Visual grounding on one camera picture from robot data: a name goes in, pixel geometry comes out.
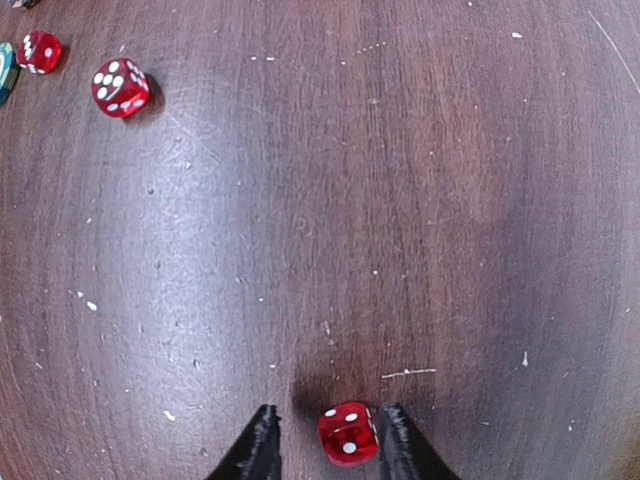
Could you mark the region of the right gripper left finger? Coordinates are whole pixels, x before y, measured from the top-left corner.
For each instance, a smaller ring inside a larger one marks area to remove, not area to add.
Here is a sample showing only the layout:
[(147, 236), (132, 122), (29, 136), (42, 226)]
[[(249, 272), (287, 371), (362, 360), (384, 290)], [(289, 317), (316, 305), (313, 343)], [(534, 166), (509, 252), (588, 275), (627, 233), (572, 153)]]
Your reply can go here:
[(261, 405), (206, 480), (281, 480), (280, 417)]

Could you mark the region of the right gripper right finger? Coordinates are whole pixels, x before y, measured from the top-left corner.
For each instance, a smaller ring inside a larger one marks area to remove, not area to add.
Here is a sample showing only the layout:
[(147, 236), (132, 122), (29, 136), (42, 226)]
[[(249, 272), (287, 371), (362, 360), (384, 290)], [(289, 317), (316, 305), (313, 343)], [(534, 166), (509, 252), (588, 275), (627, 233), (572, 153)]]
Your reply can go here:
[(379, 475), (384, 480), (459, 480), (418, 429), (393, 403), (380, 414)]

